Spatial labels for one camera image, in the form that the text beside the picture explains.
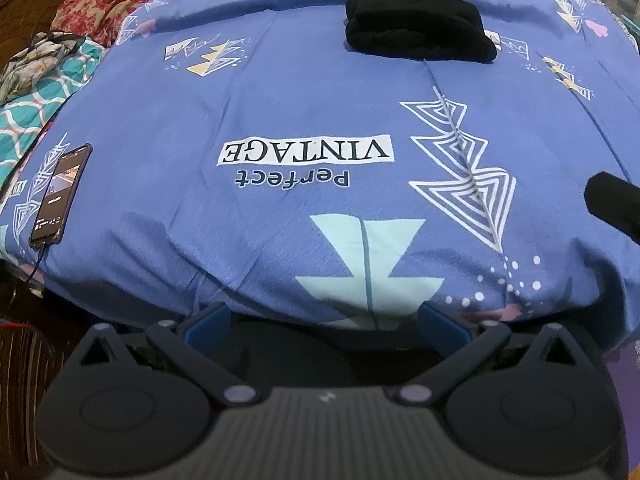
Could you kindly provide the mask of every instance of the black cable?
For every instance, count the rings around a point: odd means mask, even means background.
[[[36,259],[36,263],[33,266],[33,270],[31,271],[31,274],[29,275],[27,280],[22,284],[22,287],[19,290],[14,290],[14,296],[11,298],[11,301],[9,301],[9,306],[7,308],[8,311],[10,311],[12,309],[12,307],[15,304],[15,301],[19,297],[21,297],[29,289],[29,284],[31,283],[31,280],[33,279],[33,277],[36,275],[36,272],[38,272],[38,268],[40,267],[40,264],[42,263],[42,259],[44,257],[44,254],[45,254],[46,250],[47,250],[47,247],[48,247],[48,245],[46,245],[46,244],[42,244],[40,246],[40,249],[38,250],[38,257]],[[21,323],[8,324],[7,326],[11,326],[11,325],[15,326],[16,328],[27,328],[27,329],[31,330],[35,335],[39,336],[40,339],[43,341],[45,347],[46,347],[47,354],[49,355],[50,358],[53,357],[53,350],[51,349],[51,346],[49,345],[49,342],[47,341],[47,338],[44,337],[44,334],[42,332],[40,332],[40,330],[38,330],[33,325],[21,324]]]
[[[23,295],[28,290],[31,280],[36,275],[36,272],[38,272],[38,267],[42,263],[42,259],[44,257],[44,253],[46,250],[47,250],[46,245],[42,245],[38,250],[38,257],[36,259],[35,265],[33,266],[33,270],[31,271],[31,274],[29,275],[27,280],[22,284],[22,287],[20,288],[20,290],[14,291],[14,296],[11,298],[11,301],[9,302],[9,307],[7,308],[7,310],[11,310],[12,307],[14,306],[15,300],[17,300],[19,296]]]

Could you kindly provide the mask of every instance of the folded black fabric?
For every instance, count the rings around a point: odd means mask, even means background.
[[[365,54],[488,63],[497,50],[464,0],[348,0],[347,42]]]

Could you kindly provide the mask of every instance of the phone case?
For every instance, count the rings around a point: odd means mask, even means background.
[[[63,213],[63,217],[62,217],[62,223],[60,224],[59,229],[56,231],[55,234],[53,235],[46,235],[44,237],[41,238],[33,238],[33,230],[35,228],[35,222],[33,227],[31,228],[31,235],[29,236],[29,246],[32,249],[39,249],[44,245],[55,245],[60,243],[60,240],[62,240],[62,235],[64,234],[65,231],[65,226],[66,226],[66,219],[68,218],[69,215],[69,210],[71,209],[71,204],[74,201],[74,197],[76,196],[76,189],[78,189],[78,183],[80,182],[80,179],[82,178],[82,173],[84,172],[84,167],[86,166],[86,162],[89,159],[89,156],[91,155],[91,152],[94,150],[94,148],[92,147],[92,145],[90,145],[89,143],[84,144],[82,146],[79,146],[78,148],[71,150],[70,152],[66,152],[64,153],[62,156],[60,156],[60,158],[58,159],[58,162],[56,163],[56,167],[53,170],[53,175],[51,176],[53,178],[53,176],[55,176],[58,173],[58,167],[60,164],[60,161],[63,160],[66,156],[71,155],[75,152],[79,152],[80,150],[85,150],[86,149],[86,155],[84,156],[84,159],[82,160],[82,163],[80,164],[80,168],[78,169],[78,173],[76,174],[76,177],[74,179],[74,182],[71,186],[71,190],[69,192],[69,198],[66,201],[66,206],[65,206],[65,211]],[[38,216],[40,215],[40,210],[42,209],[42,202],[40,203],[40,207],[38,208],[38,213],[36,215],[36,220],[38,219]]]

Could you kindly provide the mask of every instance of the blue bedsheet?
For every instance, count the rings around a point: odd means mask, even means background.
[[[395,330],[435,302],[527,319],[640,322],[640,249],[592,218],[608,171],[640,182],[640,58],[584,0],[469,0],[492,64],[350,51],[345,0],[154,0],[60,112],[0,215],[28,236],[57,157],[86,142],[46,286],[144,325],[226,301]]]

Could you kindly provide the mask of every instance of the teal patterned blanket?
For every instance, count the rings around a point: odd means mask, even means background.
[[[89,40],[35,85],[33,91],[0,107],[0,187],[38,138],[47,121],[91,79],[104,47]]]

